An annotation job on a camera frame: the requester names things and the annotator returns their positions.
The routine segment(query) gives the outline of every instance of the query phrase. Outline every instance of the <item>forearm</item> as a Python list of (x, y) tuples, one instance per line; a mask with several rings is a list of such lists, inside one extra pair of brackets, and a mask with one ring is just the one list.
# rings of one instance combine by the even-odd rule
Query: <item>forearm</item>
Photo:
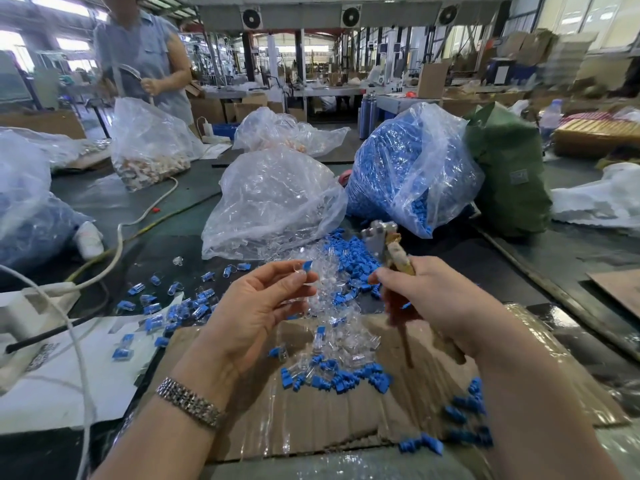
[(497, 478), (620, 478), (571, 385), (542, 344), (510, 315), (500, 332), (484, 333), (488, 346), (476, 363), (495, 443), (490, 458)]
[[(224, 411), (236, 373), (214, 349), (206, 340), (194, 342), (170, 377)], [(92, 479), (196, 479), (213, 440), (210, 428), (154, 396)]]
[(179, 91), (191, 83), (190, 70), (178, 70), (170, 76), (160, 79), (160, 92)]

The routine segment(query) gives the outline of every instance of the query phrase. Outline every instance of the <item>standing worker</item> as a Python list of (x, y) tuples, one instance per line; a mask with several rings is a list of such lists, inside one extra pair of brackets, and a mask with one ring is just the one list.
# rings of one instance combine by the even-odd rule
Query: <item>standing worker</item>
[[(178, 30), (164, 18), (140, 10), (140, 0), (102, 0), (106, 22), (93, 31), (95, 56), (102, 81), (112, 95), (148, 101), (180, 118), (193, 130), (191, 104), (184, 88), (191, 83), (191, 62)], [(114, 70), (126, 64), (142, 81)]]

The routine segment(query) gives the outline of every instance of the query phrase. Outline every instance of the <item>blue plastic crate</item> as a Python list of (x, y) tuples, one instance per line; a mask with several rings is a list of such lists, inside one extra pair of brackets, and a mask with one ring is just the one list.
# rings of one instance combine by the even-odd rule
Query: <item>blue plastic crate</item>
[(236, 137), (236, 129), (240, 126), (240, 123), (221, 123), (219, 125), (213, 125), (213, 134), (216, 136), (227, 136), (231, 138), (231, 141)]

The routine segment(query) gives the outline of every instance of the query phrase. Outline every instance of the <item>plastic bottle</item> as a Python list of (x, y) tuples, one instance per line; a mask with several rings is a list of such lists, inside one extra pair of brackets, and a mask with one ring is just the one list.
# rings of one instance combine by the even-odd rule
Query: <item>plastic bottle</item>
[(540, 135), (542, 136), (542, 145), (547, 147), (551, 142), (551, 133), (553, 133), (562, 119), (562, 99), (554, 99), (551, 106), (545, 109), (540, 117)]

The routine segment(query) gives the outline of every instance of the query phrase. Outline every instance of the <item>green sack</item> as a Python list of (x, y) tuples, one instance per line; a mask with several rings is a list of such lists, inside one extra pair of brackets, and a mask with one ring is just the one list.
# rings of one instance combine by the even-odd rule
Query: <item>green sack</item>
[(538, 128), (498, 103), (478, 107), (465, 119), (465, 142), (484, 171), (478, 209), (505, 237), (544, 232), (552, 201)]

